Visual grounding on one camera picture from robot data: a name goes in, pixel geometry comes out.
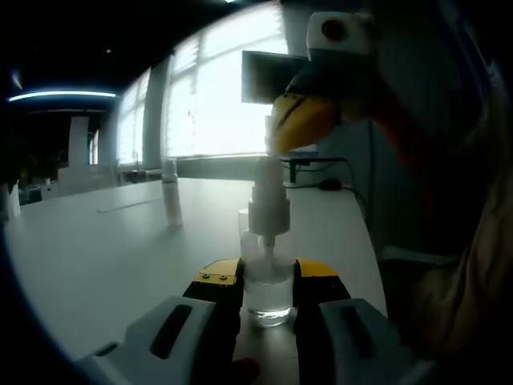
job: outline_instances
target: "white table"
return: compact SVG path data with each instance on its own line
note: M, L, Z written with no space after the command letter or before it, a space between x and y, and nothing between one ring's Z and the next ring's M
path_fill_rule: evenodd
M180 179L179 186L181 229L167 227L159 181L23 206L7 224L22 288L71 359L123 341L130 323L181 295L200 268L240 255L237 213L247 207L252 182ZM288 196L296 257L330 265L353 298L386 315L378 264L353 193L303 188ZM142 201L150 202L116 209ZM245 353L237 347L235 356Z

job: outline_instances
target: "water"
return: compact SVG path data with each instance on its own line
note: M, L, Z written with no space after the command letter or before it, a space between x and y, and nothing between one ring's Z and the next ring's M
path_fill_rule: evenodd
M258 326L276 326L287 320L292 306L293 275L279 274L268 280L252 281L244 276L246 304Z

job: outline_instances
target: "window blinds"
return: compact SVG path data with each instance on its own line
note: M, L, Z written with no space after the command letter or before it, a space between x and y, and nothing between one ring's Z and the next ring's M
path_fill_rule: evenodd
M272 106L240 101L242 51L287 53L276 2L223 19L176 48L164 97L165 156L265 151Z
M149 80L148 69L128 88L119 106L116 146L119 165L143 162L144 103Z

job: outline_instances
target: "ceiling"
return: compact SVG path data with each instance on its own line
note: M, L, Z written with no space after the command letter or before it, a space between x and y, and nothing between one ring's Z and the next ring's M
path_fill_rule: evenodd
M255 1L10 4L4 97L40 89L122 92L182 39ZM17 74L22 90L15 85Z

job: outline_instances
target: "white pillar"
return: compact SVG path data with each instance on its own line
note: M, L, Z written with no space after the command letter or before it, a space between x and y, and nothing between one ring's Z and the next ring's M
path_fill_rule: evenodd
M74 116L71 118L70 143L68 148L69 167L85 165L89 163L89 151L87 143L88 116Z

